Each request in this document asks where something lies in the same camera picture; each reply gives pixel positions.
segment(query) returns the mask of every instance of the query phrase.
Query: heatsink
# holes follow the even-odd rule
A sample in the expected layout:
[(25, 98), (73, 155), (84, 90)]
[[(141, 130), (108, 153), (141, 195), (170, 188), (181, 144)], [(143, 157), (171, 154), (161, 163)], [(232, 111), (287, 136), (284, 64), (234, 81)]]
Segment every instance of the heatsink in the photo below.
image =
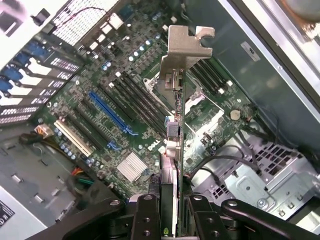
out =
[(116, 168), (132, 183), (138, 180), (148, 167), (134, 152), (132, 152)]

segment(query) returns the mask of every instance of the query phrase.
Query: white pci slot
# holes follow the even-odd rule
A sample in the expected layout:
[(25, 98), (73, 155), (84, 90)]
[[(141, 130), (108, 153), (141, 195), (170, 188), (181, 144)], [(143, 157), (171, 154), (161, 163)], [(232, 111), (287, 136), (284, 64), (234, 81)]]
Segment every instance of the white pci slot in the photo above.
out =
[(58, 128), (63, 135), (65, 135), (86, 157), (89, 157), (93, 151), (86, 143), (80, 139), (69, 127), (67, 127), (61, 120), (54, 122), (56, 128)]

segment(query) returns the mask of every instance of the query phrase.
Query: motherboard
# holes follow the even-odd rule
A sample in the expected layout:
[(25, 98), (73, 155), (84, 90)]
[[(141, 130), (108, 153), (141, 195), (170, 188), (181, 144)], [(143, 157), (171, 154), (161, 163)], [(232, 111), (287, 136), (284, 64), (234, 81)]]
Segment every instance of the motherboard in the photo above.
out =
[[(168, 26), (184, 23), (160, 0), (128, 4), (117, 14), (121, 30), (85, 53), (87, 64), (34, 123), (52, 129), (70, 161), (129, 198), (148, 192), (166, 151), (175, 99), (158, 76)], [(255, 108), (214, 57), (194, 65), (186, 83), (183, 165), (190, 172), (247, 124)]]

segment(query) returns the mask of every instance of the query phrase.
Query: sticker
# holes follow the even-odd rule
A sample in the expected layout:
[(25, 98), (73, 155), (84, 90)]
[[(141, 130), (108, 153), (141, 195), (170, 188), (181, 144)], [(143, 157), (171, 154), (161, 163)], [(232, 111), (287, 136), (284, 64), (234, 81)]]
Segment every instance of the sticker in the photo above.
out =
[(0, 228), (13, 216), (15, 212), (0, 200)]
[(258, 56), (258, 54), (252, 49), (252, 47), (246, 41), (241, 43), (241, 47), (252, 58), (253, 61), (257, 62), (260, 60), (260, 57)]
[(167, 227), (163, 230), (163, 234), (169, 234), (169, 229)]

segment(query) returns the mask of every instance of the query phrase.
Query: green circuit board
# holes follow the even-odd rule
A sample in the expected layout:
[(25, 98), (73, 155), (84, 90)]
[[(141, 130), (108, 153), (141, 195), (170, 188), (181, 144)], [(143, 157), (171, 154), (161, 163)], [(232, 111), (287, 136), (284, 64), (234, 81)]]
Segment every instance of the green circuit board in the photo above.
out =
[[(160, 82), (158, 88), (154, 87), (153, 93), (159, 96), (163, 104), (159, 103), (147, 91), (144, 83), (145, 79), (150, 80), (159, 72), (161, 57), (166, 54), (166, 41), (164, 38), (156, 36), (170, 16), (163, 14), (164, 18), (159, 19), (155, 24), (149, 18), (146, 19), (145, 15), (152, 16), (159, 9), (151, 9), (150, 6), (155, 6), (154, 4), (142, 2), (145, 4), (139, 8), (139, 11), (132, 13), (128, 19), (131, 22), (131, 41), (124, 42), (123, 37), (120, 36), (115, 36), (112, 39), (121, 53), (112, 55), (105, 48), (105, 51), (108, 51), (109, 56), (112, 57), (109, 59), (91, 58), (90, 64), (87, 64), (50, 100), (52, 107), (41, 109), (34, 118), (35, 124), (41, 118), (53, 130), (56, 128), (54, 122), (58, 118), (64, 120), (65, 124), (90, 146), (93, 153), (89, 157), (84, 157), (79, 149), (63, 135), (56, 134), (55, 141), (76, 155), (75, 164), (79, 161), (86, 162), (88, 159), (93, 159), (94, 163), (88, 164), (87, 167), (97, 174), (103, 172), (102, 181), (111, 184), (112, 188), (124, 198), (148, 192), (149, 178), (152, 174), (159, 172), (159, 154), (163, 154), (165, 149), (164, 116), (173, 109), (166, 97), (168, 93), (164, 96), (161, 90)], [(144, 46), (144, 50), (138, 51), (141, 45)], [(139, 57), (135, 61), (129, 61), (129, 56), (133, 56), (135, 52), (138, 52)], [(102, 65), (106, 61), (112, 63), (112, 67), (108, 71), (102, 69)], [(202, 81), (199, 80), (199, 74), (194, 75), (192, 71), (188, 74), (187, 81), (199, 80), (203, 99), (192, 106), (185, 117), (187, 124), (184, 127), (186, 133), (185, 172), (191, 171), (205, 156), (213, 154), (212, 147), (221, 147), (233, 137), (253, 114), (250, 101), (237, 87), (233, 79), (213, 58), (209, 61), (214, 71), (218, 73), (220, 80), (224, 83), (228, 82), (228, 84), (223, 86), (223, 93), (213, 92), (207, 87), (208, 82), (202, 84)], [(211, 74), (210, 70), (208, 73), (202, 72), (202, 77), (206, 77), (206, 74)], [(189, 95), (192, 95), (195, 88), (193, 84), (190, 86)], [(121, 119), (137, 135), (130, 135), (123, 131), (114, 119), (90, 98), (91, 92), (96, 93), (114, 111), (117, 118)], [(91, 124), (79, 116), (76, 109), (83, 111), (92, 121)], [(232, 110), (241, 112), (239, 120), (230, 118)], [(98, 142), (104, 143), (105, 139), (96, 134), (95, 128), (98, 128), (103, 136), (114, 143), (117, 149), (107, 147), (106, 144), (103, 149), (97, 149), (79, 128), (74, 126), (70, 118), (91, 133)], [(146, 169), (134, 181), (130, 181), (118, 170), (118, 166), (131, 153), (134, 153), (146, 165)]]

